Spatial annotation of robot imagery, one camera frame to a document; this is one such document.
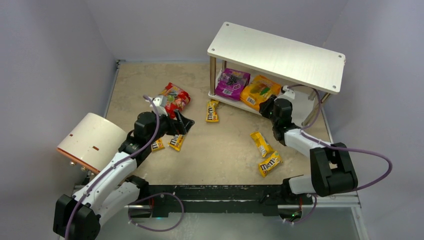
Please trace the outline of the red candy bag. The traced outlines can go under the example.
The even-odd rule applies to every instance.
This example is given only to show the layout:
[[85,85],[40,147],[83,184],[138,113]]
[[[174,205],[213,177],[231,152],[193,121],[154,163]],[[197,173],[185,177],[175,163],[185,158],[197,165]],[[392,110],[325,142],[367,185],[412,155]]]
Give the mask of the red candy bag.
[[180,113],[191,101],[191,96],[188,92],[181,87],[169,82],[168,85],[159,93],[159,95],[166,98],[165,110],[169,117],[174,119],[176,117],[174,110]]

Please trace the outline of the orange candy bag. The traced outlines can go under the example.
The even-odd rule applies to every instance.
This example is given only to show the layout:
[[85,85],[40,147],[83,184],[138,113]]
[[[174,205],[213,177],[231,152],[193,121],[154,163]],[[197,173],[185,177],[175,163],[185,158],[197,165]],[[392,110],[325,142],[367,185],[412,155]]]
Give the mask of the orange candy bag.
[[260,104],[265,102],[271,95],[277,96],[281,91],[281,85],[263,75],[257,75],[242,90],[240,101],[248,107],[259,111]]

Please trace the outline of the purple candy bag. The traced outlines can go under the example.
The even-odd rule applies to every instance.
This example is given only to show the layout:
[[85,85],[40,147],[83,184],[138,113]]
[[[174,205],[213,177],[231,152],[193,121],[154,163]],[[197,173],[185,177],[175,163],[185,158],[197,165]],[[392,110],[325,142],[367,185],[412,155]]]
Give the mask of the purple candy bag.
[[214,93],[223,98],[239,101],[250,78],[251,74],[248,72],[225,68],[218,78]]

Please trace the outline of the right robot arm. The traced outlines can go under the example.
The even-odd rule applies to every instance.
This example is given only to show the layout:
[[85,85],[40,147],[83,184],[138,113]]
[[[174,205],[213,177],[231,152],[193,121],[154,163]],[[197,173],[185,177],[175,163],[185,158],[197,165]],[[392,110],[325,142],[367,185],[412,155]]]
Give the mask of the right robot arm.
[[295,125],[292,112],[292,103],[275,95],[259,105],[259,113],[272,123],[274,138],[309,158],[309,175],[283,180],[286,193],[326,197],[353,191],[358,186],[358,178],[346,145],[312,138]]

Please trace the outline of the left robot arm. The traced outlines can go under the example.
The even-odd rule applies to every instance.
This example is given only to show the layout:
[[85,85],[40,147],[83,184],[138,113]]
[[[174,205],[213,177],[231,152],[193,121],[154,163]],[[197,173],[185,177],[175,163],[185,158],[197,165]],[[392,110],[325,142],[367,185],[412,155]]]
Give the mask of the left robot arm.
[[67,240],[94,240],[126,204],[145,198],[148,183],[133,172],[164,135],[185,135],[195,121],[178,110],[175,118],[142,112],[130,132],[88,113],[57,146],[57,151],[94,174],[92,181],[55,204],[53,231]]

